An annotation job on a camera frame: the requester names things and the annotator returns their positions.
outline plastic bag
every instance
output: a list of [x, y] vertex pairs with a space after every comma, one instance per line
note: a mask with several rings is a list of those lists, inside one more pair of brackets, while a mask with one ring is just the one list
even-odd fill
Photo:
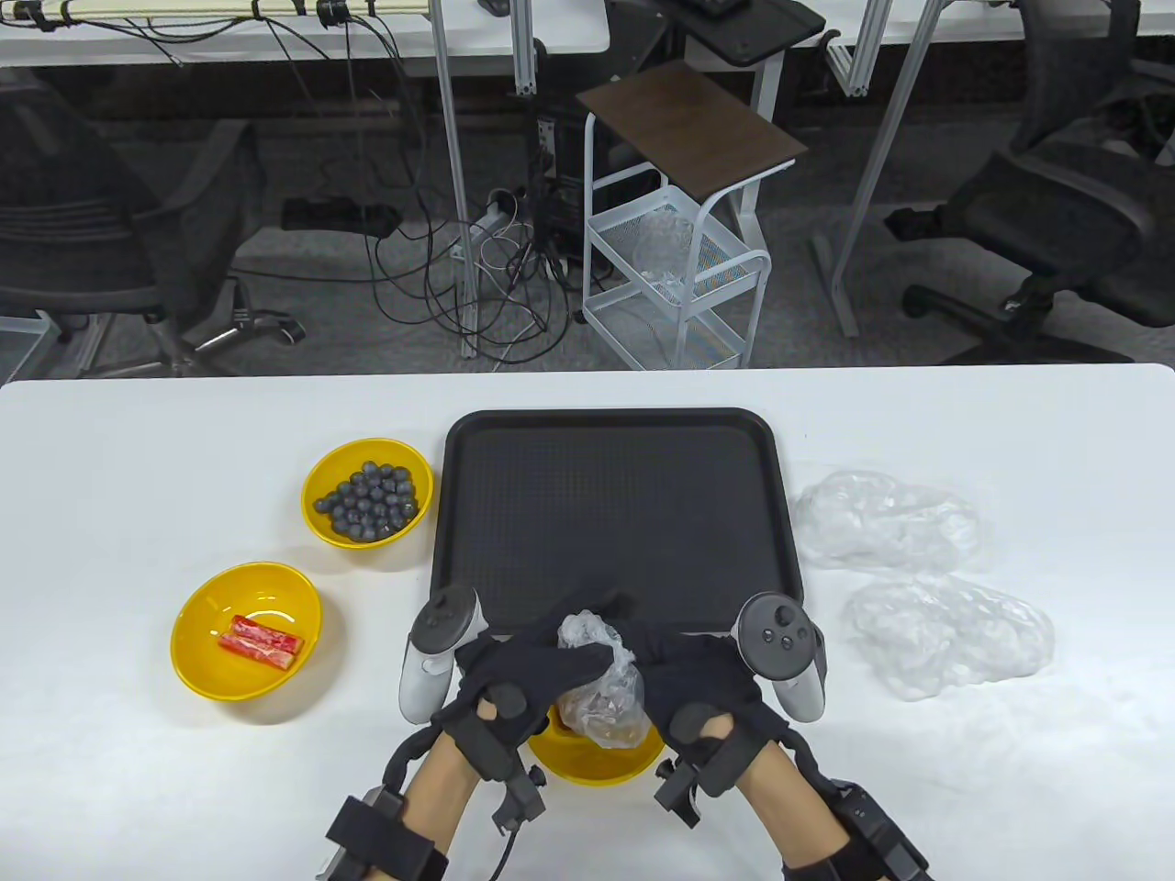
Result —
[[952, 576], [875, 581], [850, 597], [845, 618], [866, 660], [904, 700], [1029, 677], [1053, 660], [1048, 616]]
[[838, 471], [804, 490], [793, 529], [825, 569], [951, 572], [979, 550], [979, 516], [945, 490], [875, 471]]
[[632, 262], [640, 276], [673, 303], [685, 295], [685, 262], [690, 258], [693, 224], [674, 210], [662, 208], [640, 217]]
[[645, 688], [636, 655], [620, 635], [593, 612], [569, 614], [559, 626], [559, 647], [599, 643], [612, 647], [612, 666], [595, 682], [572, 688], [558, 700], [563, 724], [605, 749], [632, 749], [649, 734]]

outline yellow bowl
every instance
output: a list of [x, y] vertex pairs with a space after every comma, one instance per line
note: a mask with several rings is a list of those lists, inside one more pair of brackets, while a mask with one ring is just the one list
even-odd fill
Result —
[[[375, 462], [381, 465], [390, 464], [396, 468], [407, 468], [412, 472], [412, 483], [416, 484], [416, 517], [408, 522], [400, 532], [378, 542], [362, 543], [351, 542], [335, 533], [330, 527], [330, 517], [321, 515], [314, 510], [316, 499], [334, 492], [338, 484], [351, 479], [351, 475], [363, 468], [364, 462]], [[331, 450], [322, 460], [314, 466], [310, 476], [306, 478], [302, 486], [302, 517], [306, 525], [310, 527], [318, 538], [335, 547], [352, 547], [365, 550], [368, 547], [381, 547], [403, 538], [411, 532], [424, 519], [429, 507], [432, 505], [432, 469], [428, 460], [408, 444], [400, 441], [391, 441], [384, 437], [369, 437], [365, 441], [352, 441], [349, 444]]]
[[[251, 618], [304, 643], [289, 670], [242, 658], [216, 639], [233, 616]], [[221, 572], [184, 604], [172, 630], [172, 666], [183, 684], [212, 700], [253, 700], [293, 679], [314, 654], [322, 600], [310, 580], [281, 563], [246, 563]]]
[[551, 724], [530, 739], [530, 748], [548, 771], [579, 786], [619, 786], [633, 780], [660, 758], [665, 741], [656, 728], [633, 749], [605, 749], [563, 724], [553, 707]]

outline red stick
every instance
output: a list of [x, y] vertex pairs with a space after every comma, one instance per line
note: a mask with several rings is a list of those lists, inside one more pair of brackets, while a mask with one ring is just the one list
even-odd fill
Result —
[[290, 652], [284, 652], [271, 645], [255, 643], [236, 633], [221, 633], [220, 639], [216, 641], [220, 643], [221, 648], [226, 648], [233, 652], [233, 654], [240, 654], [242, 658], [261, 661], [278, 670], [289, 670], [290, 664], [294, 663], [294, 655]]
[[268, 645], [290, 654], [297, 654], [302, 650], [302, 640], [298, 637], [257, 624], [251, 618], [244, 618], [240, 614], [233, 616], [230, 632], [258, 645]]

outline forearm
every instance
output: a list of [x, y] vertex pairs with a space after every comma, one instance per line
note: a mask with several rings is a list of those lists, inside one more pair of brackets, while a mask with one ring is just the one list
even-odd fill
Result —
[[[437, 850], [449, 853], [465, 806], [481, 776], [465, 760], [452, 738], [442, 734], [404, 793], [404, 826], [429, 839]], [[388, 881], [375, 870], [369, 881]]]
[[[703, 734], [725, 738], [732, 728], [731, 717], [718, 717], [706, 724]], [[826, 860], [848, 843], [848, 833], [778, 744], [763, 748], [738, 788], [788, 868]]]

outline mesh chair back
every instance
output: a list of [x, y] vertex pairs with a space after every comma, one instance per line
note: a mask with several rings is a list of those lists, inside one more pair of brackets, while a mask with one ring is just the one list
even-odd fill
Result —
[[1088, 116], [1130, 73], [1139, 0], [1019, 0], [1028, 97], [1015, 152]]
[[121, 157], [40, 85], [0, 87], [0, 302], [150, 288], [134, 214], [159, 207]]

